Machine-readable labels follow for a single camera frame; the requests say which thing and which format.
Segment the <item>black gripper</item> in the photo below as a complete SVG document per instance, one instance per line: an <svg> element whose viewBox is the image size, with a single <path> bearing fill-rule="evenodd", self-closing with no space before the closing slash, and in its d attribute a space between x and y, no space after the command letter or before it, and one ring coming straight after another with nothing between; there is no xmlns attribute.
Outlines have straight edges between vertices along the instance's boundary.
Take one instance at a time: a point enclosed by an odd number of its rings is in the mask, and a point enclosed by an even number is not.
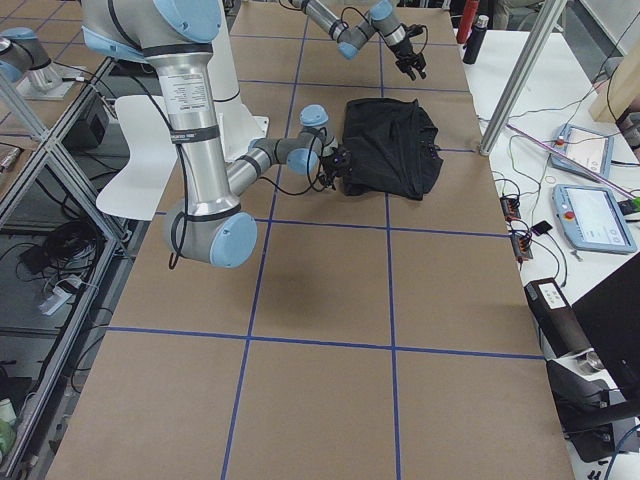
<svg viewBox="0 0 640 480"><path fill-rule="evenodd" d="M352 171L351 152L344 146L332 149L332 152L320 159L319 179L324 189L338 190L341 177Z"/></svg>
<svg viewBox="0 0 640 480"><path fill-rule="evenodd" d="M423 53L420 50L415 51L409 39L405 37L399 43L391 45L389 49L396 58L396 67L403 74L410 79L416 79L417 76L421 79L426 78L426 60Z"/></svg>

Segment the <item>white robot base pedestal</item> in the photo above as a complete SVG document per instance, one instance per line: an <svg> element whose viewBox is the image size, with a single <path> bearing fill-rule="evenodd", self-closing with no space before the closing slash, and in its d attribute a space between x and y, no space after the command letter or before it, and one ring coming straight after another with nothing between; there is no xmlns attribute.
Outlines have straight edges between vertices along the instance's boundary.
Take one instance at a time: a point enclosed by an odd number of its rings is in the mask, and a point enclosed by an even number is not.
<svg viewBox="0 0 640 480"><path fill-rule="evenodd" d="M267 135L269 118L254 116L241 98L223 2L217 4L221 20L219 33L212 41L213 57L208 72L224 159L231 163L248 151L253 140Z"/></svg>

